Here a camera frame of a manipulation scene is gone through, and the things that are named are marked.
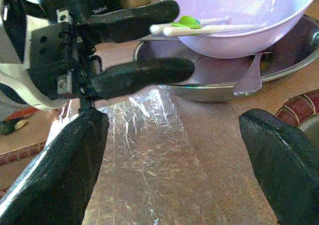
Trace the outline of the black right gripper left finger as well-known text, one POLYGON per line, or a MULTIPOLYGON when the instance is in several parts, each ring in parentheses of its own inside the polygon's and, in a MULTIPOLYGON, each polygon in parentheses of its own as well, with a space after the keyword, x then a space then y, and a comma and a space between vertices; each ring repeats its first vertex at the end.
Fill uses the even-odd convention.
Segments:
POLYGON ((81 225, 108 128, 108 116, 94 108, 67 124, 0 199, 0 225, 81 225))

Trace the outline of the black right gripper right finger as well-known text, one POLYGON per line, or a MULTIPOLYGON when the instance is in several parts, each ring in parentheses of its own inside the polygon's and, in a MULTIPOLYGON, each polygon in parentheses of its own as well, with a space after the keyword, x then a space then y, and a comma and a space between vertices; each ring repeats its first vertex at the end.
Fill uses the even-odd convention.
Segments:
POLYGON ((241 114, 239 126, 279 225, 319 225, 319 149, 299 128, 261 109, 241 114))

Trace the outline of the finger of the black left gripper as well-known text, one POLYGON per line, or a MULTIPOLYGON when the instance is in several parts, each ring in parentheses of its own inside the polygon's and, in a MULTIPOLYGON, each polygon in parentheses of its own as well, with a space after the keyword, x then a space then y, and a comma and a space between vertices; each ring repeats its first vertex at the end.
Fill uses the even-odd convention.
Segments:
POLYGON ((195 65, 184 58, 157 58, 116 65, 94 76, 83 85, 84 97, 109 100, 130 95, 152 85, 170 85, 186 81, 195 65))
POLYGON ((83 41, 100 44, 137 40, 150 34, 151 25, 170 23, 178 15, 179 5, 174 0, 92 15, 83 24, 83 41))

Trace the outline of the purple plastic bowl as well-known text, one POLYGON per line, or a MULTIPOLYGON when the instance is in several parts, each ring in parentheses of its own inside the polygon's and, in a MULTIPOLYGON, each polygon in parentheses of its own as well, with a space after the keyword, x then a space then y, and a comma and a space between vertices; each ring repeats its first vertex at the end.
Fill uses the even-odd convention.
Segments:
POLYGON ((231 59, 262 51, 282 39, 314 0, 174 0, 180 16, 229 17, 229 24, 266 24, 254 31, 182 36, 180 41, 205 56, 231 59))

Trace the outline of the round steel dish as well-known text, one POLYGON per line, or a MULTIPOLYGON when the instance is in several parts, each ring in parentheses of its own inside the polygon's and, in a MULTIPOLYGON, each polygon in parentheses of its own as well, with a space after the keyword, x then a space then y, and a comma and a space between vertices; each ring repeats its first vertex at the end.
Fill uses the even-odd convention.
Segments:
MULTIPOLYGON (((254 58, 211 58, 187 48, 177 40, 142 41, 133 54, 135 61, 170 57, 193 61, 195 71, 187 81, 165 86, 165 89, 170 94, 197 102, 224 102, 232 99, 232 88, 244 76, 254 58)), ((319 21, 304 15, 284 38, 265 50, 260 64, 262 82, 285 77, 317 58, 319 21)))

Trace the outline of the white chopstick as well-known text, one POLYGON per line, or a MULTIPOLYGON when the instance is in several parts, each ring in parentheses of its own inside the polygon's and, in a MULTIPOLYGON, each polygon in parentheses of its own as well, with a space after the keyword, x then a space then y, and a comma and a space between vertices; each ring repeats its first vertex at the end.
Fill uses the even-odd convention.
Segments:
POLYGON ((258 25, 208 25, 198 29, 192 29, 189 27, 165 27, 163 34, 167 37, 173 36, 188 36, 194 34, 215 34, 222 32, 248 30, 258 28, 258 25))
MULTIPOLYGON (((215 23, 228 22, 230 20, 230 16, 222 17, 222 18, 208 18, 208 19, 197 19, 200 21, 201 27, 205 25, 212 25, 215 23)), ((170 23, 164 24, 153 24, 150 26, 151 34, 161 34, 166 27, 173 27, 170 23)))

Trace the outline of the stainless steel sink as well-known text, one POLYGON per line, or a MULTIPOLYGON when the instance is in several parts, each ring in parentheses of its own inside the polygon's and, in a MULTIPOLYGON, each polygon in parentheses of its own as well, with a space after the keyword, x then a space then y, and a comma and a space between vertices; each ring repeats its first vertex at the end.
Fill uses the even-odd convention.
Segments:
POLYGON ((319 117, 312 117, 302 124, 299 129, 308 137, 311 144, 319 148, 319 117))

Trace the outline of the green plastic utensil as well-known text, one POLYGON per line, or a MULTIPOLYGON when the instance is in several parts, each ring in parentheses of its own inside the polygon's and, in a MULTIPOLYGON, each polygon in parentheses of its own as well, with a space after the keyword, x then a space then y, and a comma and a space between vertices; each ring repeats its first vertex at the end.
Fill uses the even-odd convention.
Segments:
POLYGON ((200 29, 200 21, 191 16, 182 16, 179 21, 170 23, 174 27, 187 27, 191 29, 200 29))

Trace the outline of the clear bubble wrap sheet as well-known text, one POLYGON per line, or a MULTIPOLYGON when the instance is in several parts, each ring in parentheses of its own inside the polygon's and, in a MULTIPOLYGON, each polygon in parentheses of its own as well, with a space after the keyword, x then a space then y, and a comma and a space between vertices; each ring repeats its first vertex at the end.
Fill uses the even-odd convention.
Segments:
POLYGON ((209 190, 167 93, 104 108, 110 128, 92 204, 96 225, 202 225, 209 190))

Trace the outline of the dark green cucumber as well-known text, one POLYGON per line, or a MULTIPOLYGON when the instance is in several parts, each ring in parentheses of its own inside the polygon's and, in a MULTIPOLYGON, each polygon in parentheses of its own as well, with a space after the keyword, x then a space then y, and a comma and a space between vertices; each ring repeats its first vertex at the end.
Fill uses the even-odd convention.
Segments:
POLYGON ((0 121, 0 135, 11 134, 15 130, 23 127, 26 123, 28 123, 28 119, 23 117, 0 121))

